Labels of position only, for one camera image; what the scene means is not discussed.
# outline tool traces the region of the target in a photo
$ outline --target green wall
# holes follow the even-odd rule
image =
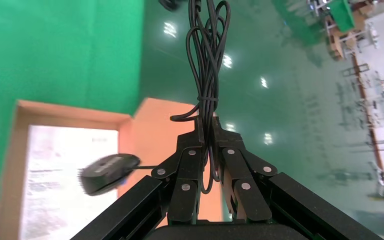
[[[17,99],[135,111],[143,10],[141,0],[0,0],[0,174]]]

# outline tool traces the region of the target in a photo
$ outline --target green floor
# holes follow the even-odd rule
[[[341,124],[338,85],[345,82],[341,71],[352,67],[351,61],[335,61],[329,55],[319,26],[312,24],[314,19],[306,16],[304,5],[300,5],[305,4],[303,0],[229,3],[231,22],[225,54],[232,64],[231,68],[222,67],[219,74],[217,114],[221,123],[233,125],[254,154],[376,230],[359,217],[362,213],[384,213],[384,201],[368,197],[376,192],[375,180],[337,184],[330,176],[324,179],[340,169],[370,173],[368,162],[374,161],[372,152],[353,153],[350,147],[366,141],[367,132]],[[176,37],[164,33],[165,23],[175,27]],[[186,4],[169,12],[156,0],[146,1],[142,97],[196,103],[185,50],[188,30]]]

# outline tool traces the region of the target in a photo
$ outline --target cable bundle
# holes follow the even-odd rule
[[[223,62],[231,15],[229,3],[225,0],[219,2],[217,7],[215,7],[213,0],[207,0],[206,3],[209,19],[204,25],[200,16],[201,0],[189,0],[190,30],[186,35],[187,59],[195,79],[199,103],[189,112],[170,118],[175,122],[192,121],[191,115],[198,111],[198,115],[202,119],[205,149],[202,162],[206,163],[209,157],[211,172],[207,189],[201,188],[203,194],[208,194],[211,191],[213,180],[220,181],[216,171],[217,166],[213,155],[214,140],[211,133],[213,131],[212,118],[219,100],[219,71]],[[223,7],[226,11],[225,18],[220,16],[220,10]],[[219,23],[222,28],[221,33],[217,30]],[[195,47],[197,66],[192,58],[191,38]]]

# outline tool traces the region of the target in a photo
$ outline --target black mouse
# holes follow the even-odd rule
[[[120,185],[140,163],[139,157],[126,153],[103,157],[81,171],[83,190],[90,196],[104,194]]]

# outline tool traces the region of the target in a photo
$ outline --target black object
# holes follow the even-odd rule
[[[197,220],[205,162],[201,119],[156,166],[72,240],[381,240],[376,234],[247,151],[213,119],[214,159],[233,222]],[[169,226],[156,226],[166,216]]]
[[[173,12],[179,9],[179,0],[158,0],[158,2],[167,10]]]
[[[94,196],[112,190],[138,168],[140,163],[137,156],[124,153],[99,159],[80,174],[84,192]]]

